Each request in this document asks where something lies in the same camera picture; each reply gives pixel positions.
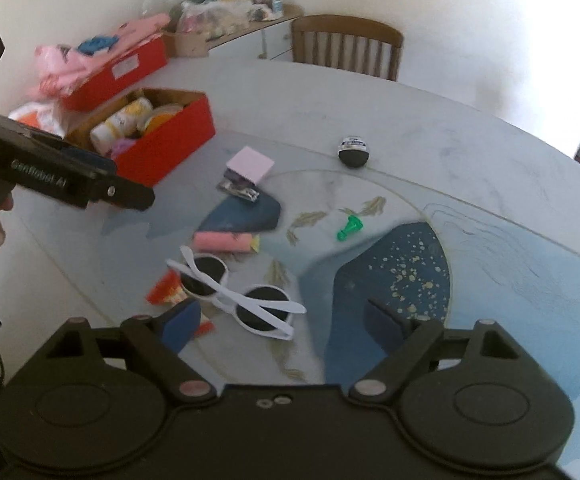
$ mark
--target pink cylinder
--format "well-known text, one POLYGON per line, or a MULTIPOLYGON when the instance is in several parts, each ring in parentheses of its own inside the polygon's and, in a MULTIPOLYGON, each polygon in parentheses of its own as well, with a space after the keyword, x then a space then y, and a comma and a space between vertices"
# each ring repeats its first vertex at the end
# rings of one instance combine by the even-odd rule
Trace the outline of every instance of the pink cylinder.
POLYGON ((196 232, 193 245, 197 251, 209 253, 249 253, 252 238, 250 233, 196 232))

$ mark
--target screw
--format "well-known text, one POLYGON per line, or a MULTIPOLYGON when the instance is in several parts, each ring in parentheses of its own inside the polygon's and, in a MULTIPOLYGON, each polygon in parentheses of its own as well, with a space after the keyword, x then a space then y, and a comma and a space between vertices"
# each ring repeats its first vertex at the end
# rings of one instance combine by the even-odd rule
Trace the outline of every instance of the screw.
POLYGON ((292 397, 288 397, 287 395, 277 395, 275 397, 275 403, 279 406, 284 406, 286 404, 290 404, 292 402, 292 397))
POLYGON ((212 390, 205 381, 184 381, 179 385, 179 392, 186 397, 203 397, 212 390))
POLYGON ((267 410, 268 408, 271 408, 274 405, 275 404, 270 399, 259 399, 259 400, 257 400, 257 406, 259 408, 263 408, 264 410, 267 410))
POLYGON ((355 389, 362 396, 375 397, 385 393, 388 387, 382 381, 376 379, 363 379, 355 384, 355 389))

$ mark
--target black robotic device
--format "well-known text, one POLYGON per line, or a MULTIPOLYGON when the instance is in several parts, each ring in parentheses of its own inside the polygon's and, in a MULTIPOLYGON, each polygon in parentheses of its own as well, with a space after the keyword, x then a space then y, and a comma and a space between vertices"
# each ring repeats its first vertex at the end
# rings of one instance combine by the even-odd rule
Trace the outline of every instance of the black robotic device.
POLYGON ((568 478, 554 463, 569 399, 501 326, 448 330, 375 301, 365 315, 384 318, 377 342, 395 350, 347 395, 228 385, 217 396, 154 319, 94 330, 70 319, 0 393, 0 480, 568 478), (438 369, 444 359, 461 361, 438 369))
MULTIPOLYGON (((3 51, 0 38, 0 58, 3 51)), ((0 203, 17 184, 82 208, 104 200, 144 210, 154 202, 150 188, 115 172, 110 160, 0 116, 0 203)))

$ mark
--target green plastic object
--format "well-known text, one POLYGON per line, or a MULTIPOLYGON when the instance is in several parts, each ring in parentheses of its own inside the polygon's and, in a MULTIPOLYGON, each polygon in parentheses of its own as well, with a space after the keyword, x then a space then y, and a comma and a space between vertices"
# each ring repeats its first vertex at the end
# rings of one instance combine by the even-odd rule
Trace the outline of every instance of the green plastic object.
POLYGON ((337 240, 343 242, 352 233, 356 233, 363 229, 363 222, 358 216, 350 215, 347 217, 347 225, 337 233, 337 240))

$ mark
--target pink square paper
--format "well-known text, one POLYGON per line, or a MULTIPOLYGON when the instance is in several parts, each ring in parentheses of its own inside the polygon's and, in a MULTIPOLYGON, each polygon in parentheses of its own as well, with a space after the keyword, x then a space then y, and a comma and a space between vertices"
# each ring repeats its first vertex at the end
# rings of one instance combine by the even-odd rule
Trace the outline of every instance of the pink square paper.
POLYGON ((227 166, 250 182, 257 184, 274 164, 271 158, 246 146, 228 161, 227 166))

